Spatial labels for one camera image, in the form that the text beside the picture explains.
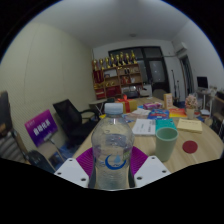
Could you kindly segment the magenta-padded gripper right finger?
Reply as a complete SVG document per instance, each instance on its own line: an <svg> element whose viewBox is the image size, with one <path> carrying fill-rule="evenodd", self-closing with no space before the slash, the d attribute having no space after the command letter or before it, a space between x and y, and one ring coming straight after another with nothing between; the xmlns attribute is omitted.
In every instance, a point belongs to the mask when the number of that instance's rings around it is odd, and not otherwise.
<svg viewBox="0 0 224 224"><path fill-rule="evenodd" d="M130 174L131 187L140 188L170 175L170 171L156 156L147 156L137 147L133 147Z"/></svg>

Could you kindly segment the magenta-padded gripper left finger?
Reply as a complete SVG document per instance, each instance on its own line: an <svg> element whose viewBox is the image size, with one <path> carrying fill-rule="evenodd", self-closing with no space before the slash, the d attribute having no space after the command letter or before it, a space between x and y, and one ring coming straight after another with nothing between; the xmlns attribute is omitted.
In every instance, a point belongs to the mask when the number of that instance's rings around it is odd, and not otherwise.
<svg viewBox="0 0 224 224"><path fill-rule="evenodd" d="M55 172L55 175L78 186L93 189L96 172L92 149L87 149L77 158L68 158Z"/></svg>

